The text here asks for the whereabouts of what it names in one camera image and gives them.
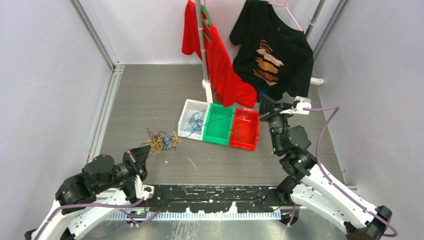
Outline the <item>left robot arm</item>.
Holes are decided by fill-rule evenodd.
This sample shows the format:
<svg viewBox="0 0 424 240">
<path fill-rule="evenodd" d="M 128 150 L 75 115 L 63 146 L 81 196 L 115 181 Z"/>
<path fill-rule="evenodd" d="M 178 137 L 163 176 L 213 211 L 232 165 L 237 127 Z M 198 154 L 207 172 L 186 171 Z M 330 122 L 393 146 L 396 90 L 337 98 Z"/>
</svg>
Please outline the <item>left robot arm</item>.
<svg viewBox="0 0 424 240">
<path fill-rule="evenodd" d="M 63 181 L 48 215 L 25 239 L 81 240 L 114 212 L 141 206 L 155 189 L 143 184 L 150 152 L 150 145 L 128 149 L 119 164 L 110 155 L 96 156 Z"/>
</svg>

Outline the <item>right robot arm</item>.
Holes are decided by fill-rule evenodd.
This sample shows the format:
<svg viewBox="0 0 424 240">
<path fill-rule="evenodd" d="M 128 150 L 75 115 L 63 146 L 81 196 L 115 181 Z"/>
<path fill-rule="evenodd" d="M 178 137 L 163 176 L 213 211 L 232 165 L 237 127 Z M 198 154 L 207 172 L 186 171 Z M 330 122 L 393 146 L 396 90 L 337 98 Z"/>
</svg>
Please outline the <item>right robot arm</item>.
<svg viewBox="0 0 424 240">
<path fill-rule="evenodd" d="M 292 103 L 278 102 L 265 93 L 258 97 L 259 120 L 268 124 L 272 152 L 279 156 L 287 177 L 277 187 L 283 205 L 306 207 L 338 227 L 348 240 L 394 238 L 392 211 L 358 196 L 323 165 L 320 153 L 309 152 L 311 141 L 302 126 L 290 126 L 289 118 L 315 111 L 311 100 L 297 96 Z"/>
</svg>

